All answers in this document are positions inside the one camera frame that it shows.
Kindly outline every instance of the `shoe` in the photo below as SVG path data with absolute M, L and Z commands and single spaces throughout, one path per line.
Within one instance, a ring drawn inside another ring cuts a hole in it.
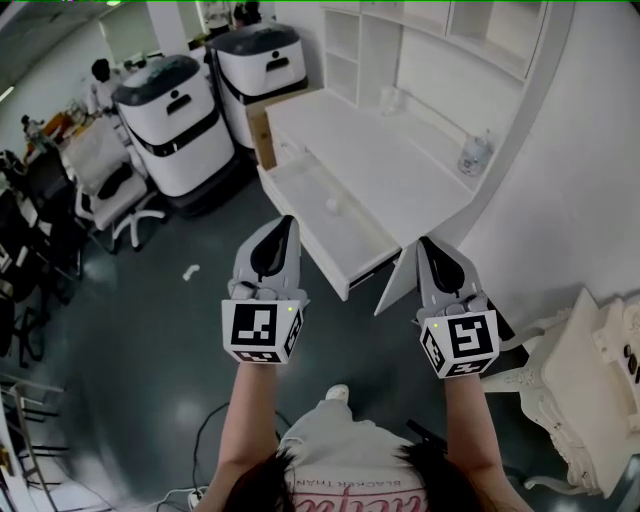
M 349 386 L 346 384 L 336 384 L 327 391 L 325 400 L 340 400 L 345 404 L 349 403 Z

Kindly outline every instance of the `dark gray floor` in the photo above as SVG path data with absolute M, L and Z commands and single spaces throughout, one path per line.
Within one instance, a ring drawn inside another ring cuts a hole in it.
M 124 488 L 112 500 L 122 503 L 128 493 L 153 501 L 190 486 L 196 431 L 208 412 L 229 399 L 233 384 L 236 364 L 220 340 L 220 300 L 235 252 L 276 216 L 254 181 L 209 215 L 172 218 L 163 226 L 146 221 L 142 229 L 149 240 L 138 254 L 127 244 L 117 256 L 87 246 L 85 278 L 71 304 L 54 312 L 41 365 L 69 389 L 61 424 L 73 453 L 98 456 Z M 185 282 L 182 275 L 192 264 L 200 271 Z M 443 385 L 410 323 L 417 294 L 373 316 L 389 273 L 377 274 L 343 303 L 304 254 L 302 284 L 311 304 L 292 362 L 280 368 L 278 408 L 289 421 L 314 407 L 332 384 L 344 382 L 357 418 L 415 439 L 404 426 L 413 418 L 444 435 Z M 510 357 L 499 364 L 513 364 Z M 527 475 L 565 477 L 548 435 L 521 413 L 518 396 L 488 399 L 505 464 Z M 214 417 L 202 437 L 200 485 L 212 476 L 223 420 L 224 414 Z M 70 467 L 83 480 L 74 460 Z M 540 488 L 519 491 L 539 511 L 616 510 L 623 494 L 619 489 L 605 501 Z

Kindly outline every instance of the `white ornate chair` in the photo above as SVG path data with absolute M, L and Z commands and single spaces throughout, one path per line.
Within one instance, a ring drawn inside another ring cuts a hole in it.
M 613 492 L 640 453 L 640 297 L 600 309 L 583 289 L 572 310 L 535 322 L 513 341 L 529 360 L 482 380 L 487 393 L 518 392 L 524 414 L 549 432 L 567 482 L 533 477 L 564 494 Z

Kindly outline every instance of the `white chair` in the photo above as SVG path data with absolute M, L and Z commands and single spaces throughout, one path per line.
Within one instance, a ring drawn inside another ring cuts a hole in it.
M 100 118 L 71 142 L 64 152 L 64 159 L 78 184 L 76 215 L 92 221 L 100 231 L 112 227 L 112 252 L 116 240 L 126 227 L 131 230 L 134 250 L 140 250 L 138 221 L 145 217 L 164 219 L 166 214 L 159 210 L 143 209 L 153 194 L 147 194 L 147 172 L 134 147 L 125 146 L 110 122 Z M 131 166 L 132 175 L 120 183 L 112 196 L 100 199 L 98 194 L 105 182 L 123 163 Z M 82 204 L 83 195 L 90 198 L 89 210 Z
M 528 489 L 608 498 L 640 453 L 639 302 L 616 298 L 601 309 L 583 289 L 572 310 L 506 344 L 524 344 L 524 367 L 482 379 L 487 393 L 520 393 L 522 412 L 549 432 L 569 466 L 568 482 L 538 476 Z

